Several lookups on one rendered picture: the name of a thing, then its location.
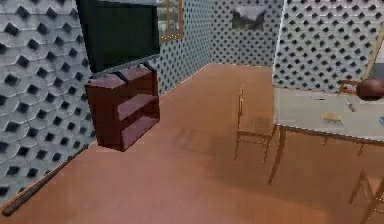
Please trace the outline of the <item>dark red wooden shelf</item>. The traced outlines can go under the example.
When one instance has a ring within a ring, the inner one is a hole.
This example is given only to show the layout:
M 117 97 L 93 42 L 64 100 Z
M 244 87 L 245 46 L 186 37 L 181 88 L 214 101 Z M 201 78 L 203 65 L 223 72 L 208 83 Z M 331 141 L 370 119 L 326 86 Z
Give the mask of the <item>dark red wooden shelf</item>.
M 99 146 L 124 152 L 160 120 L 157 73 L 146 68 L 122 71 L 85 85 Z

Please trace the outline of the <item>black television set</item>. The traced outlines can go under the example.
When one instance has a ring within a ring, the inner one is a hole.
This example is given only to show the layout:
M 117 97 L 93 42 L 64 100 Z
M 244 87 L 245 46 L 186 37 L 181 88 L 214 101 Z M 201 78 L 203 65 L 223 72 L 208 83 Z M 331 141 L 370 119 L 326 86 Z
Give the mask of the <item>black television set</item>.
M 75 0 L 92 79 L 114 74 L 160 56 L 156 0 Z

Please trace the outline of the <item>framed landscape picture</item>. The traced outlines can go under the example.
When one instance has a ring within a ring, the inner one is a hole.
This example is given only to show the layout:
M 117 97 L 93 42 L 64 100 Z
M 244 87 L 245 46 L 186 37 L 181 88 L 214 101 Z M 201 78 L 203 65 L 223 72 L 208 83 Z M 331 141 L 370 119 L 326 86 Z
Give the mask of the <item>framed landscape picture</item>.
M 265 6 L 236 6 L 232 10 L 232 28 L 243 30 L 264 29 Z

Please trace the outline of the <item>white top wooden table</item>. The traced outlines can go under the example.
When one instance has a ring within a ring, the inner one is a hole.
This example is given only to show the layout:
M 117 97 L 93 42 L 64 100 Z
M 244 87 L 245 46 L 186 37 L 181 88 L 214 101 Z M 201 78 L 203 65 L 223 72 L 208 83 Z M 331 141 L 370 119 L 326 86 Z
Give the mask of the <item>white top wooden table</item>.
M 350 111 L 351 103 L 355 112 Z M 365 145 L 384 146 L 384 99 L 362 101 L 356 95 L 274 89 L 273 122 L 279 131 L 279 141 L 268 184 L 273 183 L 284 152 L 286 133 L 296 132 Z M 322 113 L 337 113 L 343 123 L 325 122 Z

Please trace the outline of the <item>yellow bread slice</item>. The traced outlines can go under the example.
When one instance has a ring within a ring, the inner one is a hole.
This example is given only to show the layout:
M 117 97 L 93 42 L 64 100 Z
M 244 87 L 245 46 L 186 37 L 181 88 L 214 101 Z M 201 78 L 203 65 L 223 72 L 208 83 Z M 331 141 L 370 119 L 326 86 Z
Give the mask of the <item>yellow bread slice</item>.
M 328 123 L 340 123 L 342 124 L 343 121 L 342 121 L 342 116 L 337 114 L 337 113 L 330 113 L 330 112 L 327 112 L 327 113 L 322 113 L 320 115 L 320 117 L 325 121 L 325 122 L 328 122 Z

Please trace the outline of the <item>dark brown round bowl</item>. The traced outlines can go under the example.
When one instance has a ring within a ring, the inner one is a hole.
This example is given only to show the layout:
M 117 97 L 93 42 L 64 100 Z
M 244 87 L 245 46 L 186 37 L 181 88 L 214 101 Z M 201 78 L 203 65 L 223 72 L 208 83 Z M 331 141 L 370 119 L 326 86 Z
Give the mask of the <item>dark brown round bowl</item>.
M 376 101 L 384 97 L 384 80 L 365 79 L 356 87 L 356 95 L 364 101 Z

